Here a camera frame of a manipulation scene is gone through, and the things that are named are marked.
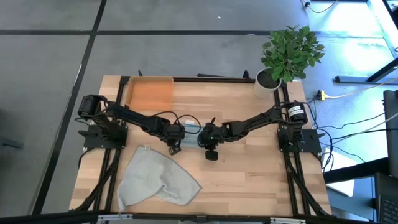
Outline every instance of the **white pot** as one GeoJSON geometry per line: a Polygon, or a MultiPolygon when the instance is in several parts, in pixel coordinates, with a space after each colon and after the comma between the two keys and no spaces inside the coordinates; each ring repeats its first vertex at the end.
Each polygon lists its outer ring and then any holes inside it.
{"type": "Polygon", "coordinates": [[[264,70],[260,70],[259,72],[257,72],[257,75],[256,75],[256,82],[254,83],[254,95],[255,95],[257,98],[260,98],[260,99],[267,98],[267,97],[268,97],[270,94],[272,94],[276,89],[278,89],[279,86],[280,86],[280,84],[282,83],[282,80],[279,80],[278,86],[275,87],[275,88],[272,88],[272,89],[269,89],[269,88],[266,88],[266,87],[260,85],[260,83],[258,82],[257,76],[258,76],[258,75],[260,74],[260,72],[262,72],[262,71],[264,71],[264,70]]]}

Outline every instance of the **plant pot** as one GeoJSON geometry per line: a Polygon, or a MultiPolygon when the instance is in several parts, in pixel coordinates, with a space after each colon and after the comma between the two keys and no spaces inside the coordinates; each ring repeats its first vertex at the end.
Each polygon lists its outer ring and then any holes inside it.
{"type": "Polygon", "coordinates": [[[263,69],[256,75],[256,82],[254,83],[254,95],[257,98],[263,99],[272,94],[279,88],[282,80],[274,81],[271,77],[271,69],[263,69]]]}

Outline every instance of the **orange plastic container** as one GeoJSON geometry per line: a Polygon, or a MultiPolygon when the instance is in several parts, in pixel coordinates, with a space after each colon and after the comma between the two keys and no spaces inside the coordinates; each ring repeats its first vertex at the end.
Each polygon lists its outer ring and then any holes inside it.
{"type": "Polygon", "coordinates": [[[131,77],[126,104],[130,110],[171,110],[173,89],[172,77],[131,77]]]}

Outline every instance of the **yellow cable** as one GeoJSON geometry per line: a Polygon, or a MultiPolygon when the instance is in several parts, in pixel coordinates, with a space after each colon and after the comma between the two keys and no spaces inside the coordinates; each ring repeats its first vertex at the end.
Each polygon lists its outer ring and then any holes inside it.
{"type": "Polygon", "coordinates": [[[371,89],[371,88],[379,87],[379,86],[384,85],[384,84],[386,84],[386,83],[392,82],[392,81],[394,81],[394,80],[396,80],[396,79],[398,79],[398,77],[393,78],[392,80],[388,80],[388,81],[386,81],[386,82],[384,82],[384,83],[380,83],[380,84],[378,84],[378,85],[376,85],[376,86],[372,86],[372,87],[369,87],[369,88],[365,88],[365,89],[362,89],[362,90],[354,91],[354,92],[352,92],[352,93],[347,93],[347,94],[340,95],[340,96],[328,96],[328,95],[325,94],[325,98],[337,99],[337,98],[341,98],[341,97],[344,97],[344,96],[350,96],[350,95],[352,95],[352,94],[359,93],[359,92],[362,92],[362,91],[365,91],[365,90],[368,90],[368,89],[371,89]]]}
{"type": "MultiPolygon", "coordinates": [[[[303,3],[303,6],[305,7],[305,3],[306,3],[306,2],[305,2],[304,0],[301,0],[301,2],[303,3]]],[[[313,12],[315,12],[315,13],[323,13],[323,12],[325,12],[326,10],[330,9],[332,6],[334,6],[337,2],[338,2],[338,0],[336,0],[332,5],[330,5],[330,6],[327,7],[325,10],[322,10],[322,11],[320,11],[320,12],[317,12],[317,11],[313,10],[313,9],[311,8],[310,5],[308,5],[308,8],[310,8],[311,11],[313,11],[313,12]]]]}

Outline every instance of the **white cable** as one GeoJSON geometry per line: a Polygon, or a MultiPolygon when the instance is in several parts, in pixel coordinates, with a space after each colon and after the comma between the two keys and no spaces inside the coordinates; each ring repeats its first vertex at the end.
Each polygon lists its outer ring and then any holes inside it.
{"type": "Polygon", "coordinates": [[[377,125],[375,125],[375,126],[369,128],[369,129],[367,129],[367,130],[365,130],[365,131],[361,131],[360,133],[355,133],[355,134],[353,134],[353,135],[347,136],[347,137],[345,137],[345,138],[343,138],[343,139],[340,139],[340,140],[337,141],[337,142],[334,142],[333,144],[336,144],[336,143],[341,142],[342,140],[345,140],[345,139],[354,137],[355,135],[359,135],[359,134],[365,133],[366,131],[370,131],[370,130],[372,130],[373,128],[376,128],[376,127],[378,127],[378,126],[380,126],[380,125],[382,125],[382,124],[384,124],[384,123],[390,121],[392,118],[395,118],[396,116],[398,116],[398,113],[392,115],[389,119],[387,119],[387,120],[381,122],[380,124],[377,124],[377,125]]]}

